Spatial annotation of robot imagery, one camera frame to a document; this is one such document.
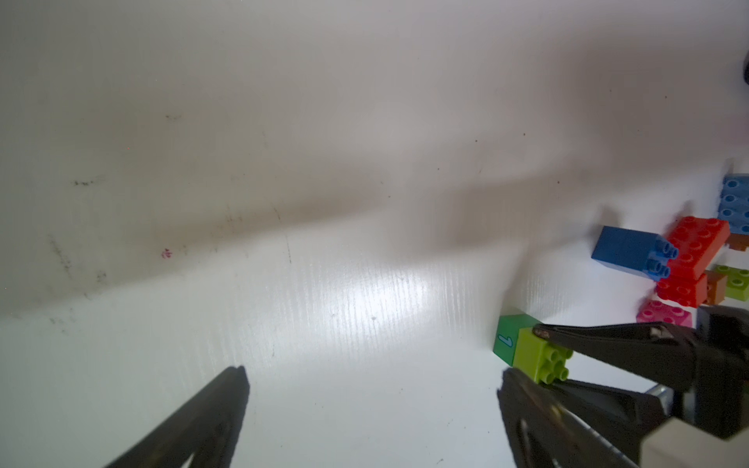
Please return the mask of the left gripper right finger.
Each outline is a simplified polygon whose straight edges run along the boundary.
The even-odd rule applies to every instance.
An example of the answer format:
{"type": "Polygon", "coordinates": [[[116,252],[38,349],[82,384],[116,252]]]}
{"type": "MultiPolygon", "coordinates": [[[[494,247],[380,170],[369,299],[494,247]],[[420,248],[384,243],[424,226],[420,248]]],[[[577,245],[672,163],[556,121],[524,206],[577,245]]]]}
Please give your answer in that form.
{"type": "Polygon", "coordinates": [[[503,372],[497,401],[517,467],[634,465],[520,370],[503,372]]]}

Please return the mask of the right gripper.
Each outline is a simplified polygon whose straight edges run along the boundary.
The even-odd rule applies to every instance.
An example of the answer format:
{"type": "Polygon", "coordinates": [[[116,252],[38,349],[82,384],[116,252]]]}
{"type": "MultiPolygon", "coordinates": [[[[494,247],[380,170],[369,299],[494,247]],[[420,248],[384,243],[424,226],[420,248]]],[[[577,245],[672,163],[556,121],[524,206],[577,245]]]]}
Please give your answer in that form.
{"type": "Polygon", "coordinates": [[[666,414],[659,398],[577,380],[544,388],[632,462],[643,440],[669,417],[720,439],[746,426],[748,312],[729,306],[698,309],[693,328],[667,323],[600,327],[538,324],[532,333],[552,344],[666,385],[673,390],[666,414]]]}

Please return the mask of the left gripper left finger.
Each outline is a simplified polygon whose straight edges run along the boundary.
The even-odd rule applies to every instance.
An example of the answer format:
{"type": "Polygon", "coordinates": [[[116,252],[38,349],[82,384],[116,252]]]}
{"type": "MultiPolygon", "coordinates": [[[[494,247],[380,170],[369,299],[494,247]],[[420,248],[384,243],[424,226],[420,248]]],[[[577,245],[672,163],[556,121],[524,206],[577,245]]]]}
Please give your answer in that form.
{"type": "Polygon", "coordinates": [[[228,467],[251,392],[244,367],[228,367],[111,467],[228,467]]]}

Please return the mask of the lime green lego brick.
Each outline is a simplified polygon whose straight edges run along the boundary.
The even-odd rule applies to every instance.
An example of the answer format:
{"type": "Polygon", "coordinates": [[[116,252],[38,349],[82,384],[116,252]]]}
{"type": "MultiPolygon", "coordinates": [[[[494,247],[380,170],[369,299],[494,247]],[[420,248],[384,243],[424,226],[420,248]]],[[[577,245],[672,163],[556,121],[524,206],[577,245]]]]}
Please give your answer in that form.
{"type": "Polygon", "coordinates": [[[535,383],[552,384],[569,378],[567,362],[573,351],[537,337],[532,328],[520,329],[513,368],[524,372],[535,383]]]}

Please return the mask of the small red lego brick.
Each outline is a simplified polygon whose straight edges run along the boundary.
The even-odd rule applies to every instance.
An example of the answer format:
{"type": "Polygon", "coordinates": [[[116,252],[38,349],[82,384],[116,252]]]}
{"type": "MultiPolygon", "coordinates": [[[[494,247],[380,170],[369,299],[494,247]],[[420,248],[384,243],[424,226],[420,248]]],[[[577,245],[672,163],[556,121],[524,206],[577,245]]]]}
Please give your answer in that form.
{"type": "Polygon", "coordinates": [[[662,300],[698,308],[707,300],[707,276],[702,274],[696,280],[670,276],[657,283],[655,293],[662,300]]]}

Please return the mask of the orange brown lego brick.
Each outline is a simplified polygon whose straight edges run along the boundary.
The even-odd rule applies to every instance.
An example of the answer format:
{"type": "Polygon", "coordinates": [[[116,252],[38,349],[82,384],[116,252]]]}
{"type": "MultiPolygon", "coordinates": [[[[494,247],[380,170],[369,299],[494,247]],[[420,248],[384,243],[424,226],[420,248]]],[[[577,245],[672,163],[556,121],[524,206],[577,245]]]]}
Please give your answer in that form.
{"type": "Polygon", "coordinates": [[[707,271],[707,305],[721,304],[726,298],[728,275],[716,271],[707,271]]]}

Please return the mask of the dark blue lego brick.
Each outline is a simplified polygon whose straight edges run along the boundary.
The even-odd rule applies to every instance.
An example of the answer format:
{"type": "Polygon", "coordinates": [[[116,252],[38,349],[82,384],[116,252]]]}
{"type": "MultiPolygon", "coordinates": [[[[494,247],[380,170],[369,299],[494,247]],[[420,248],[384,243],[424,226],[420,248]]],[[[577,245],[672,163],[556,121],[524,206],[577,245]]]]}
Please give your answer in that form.
{"type": "Polygon", "coordinates": [[[655,282],[667,279],[671,274],[669,261],[679,256],[679,250],[660,235],[655,235],[645,249],[641,270],[655,282]]]}
{"type": "Polygon", "coordinates": [[[655,235],[658,234],[604,226],[591,259],[613,269],[647,277],[641,268],[645,249],[655,235]]]}

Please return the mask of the red long lego brick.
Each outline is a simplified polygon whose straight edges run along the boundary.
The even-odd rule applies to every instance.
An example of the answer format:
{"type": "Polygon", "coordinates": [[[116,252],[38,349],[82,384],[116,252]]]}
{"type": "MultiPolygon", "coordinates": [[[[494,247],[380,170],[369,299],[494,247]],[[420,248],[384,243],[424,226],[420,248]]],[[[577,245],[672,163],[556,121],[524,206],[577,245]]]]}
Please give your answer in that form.
{"type": "Polygon", "coordinates": [[[684,216],[667,236],[667,240],[679,251],[668,266],[671,275],[696,280],[713,261],[731,232],[729,222],[717,218],[684,216]]]}

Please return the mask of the dark green lego brick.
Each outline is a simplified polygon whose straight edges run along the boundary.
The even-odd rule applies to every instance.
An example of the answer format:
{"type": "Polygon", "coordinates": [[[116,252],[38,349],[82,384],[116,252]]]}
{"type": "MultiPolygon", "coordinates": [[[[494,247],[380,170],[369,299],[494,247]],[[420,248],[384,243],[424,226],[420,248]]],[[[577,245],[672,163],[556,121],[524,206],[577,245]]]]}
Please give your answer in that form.
{"type": "Polygon", "coordinates": [[[513,366],[517,340],[522,329],[534,327],[540,321],[528,314],[503,315],[497,323],[493,354],[508,366],[513,366]]]}

